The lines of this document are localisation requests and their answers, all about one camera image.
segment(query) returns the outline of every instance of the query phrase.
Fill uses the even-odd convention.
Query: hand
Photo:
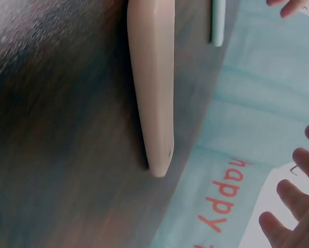
[[[283,4],[287,2],[286,0],[267,0],[267,4],[269,6],[275,6],[277,4]],[[299,10],[301,10],[306,4],[308,0],[289,0],[289,2],[283,7],[281,10],[281,17],[287,18],[294,14],[296,14]]]
[[[309,126],[305,130],[305,135],[309,139]],[[298,148],[292,157],[309,177],[309,151]],[[291,231],[272,213],[265,212],[259,218],[264,234],[273,248],[309,248],[309,195],[302,193],[287,180],[277,185],[277,193],[299,224]]]

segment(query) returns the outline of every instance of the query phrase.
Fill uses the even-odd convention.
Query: wood grain
[[[0,248],[148,247],[198,135],[226,41],[176,0],[175,152],[153,178],[123,0],[0,1]]]

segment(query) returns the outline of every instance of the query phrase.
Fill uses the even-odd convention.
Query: dark wood surface
[[[148,247],[198,135],[226,42],[210,2],[176,0],[175,152],[153,178],[133,88],[127,1],[0,1],[0,248]]]

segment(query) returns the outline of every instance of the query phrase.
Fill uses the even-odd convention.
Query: light blue object
[[[201,133],[151,248],[237,248],[269,172],[291,162],[295,148],[309,149],[304,136],[309,16],[284,20],[280,7],[268,8],[265,2],[241,1]],[[200,73],[211,71],[204,67]],[[233,159],[253,165],[229,164]],[[242,173],[243,180],[224,179],[230,169]],[[235,185],[238,193],[225,196],[213,182]],[[218,213],[207,197],[234,206]],[[227,220],[217,223],[219,233],[200,215]]]
[[[211,43],[216,46],[222,46],[225,31],[226,0],[212,1],[212,29]]]

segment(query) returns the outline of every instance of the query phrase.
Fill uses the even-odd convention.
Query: wooden table
[[[0,248],[148,247],[199,132],[226,42],[176,0],[175,153],[146,170],[124,0],[0,0]]]

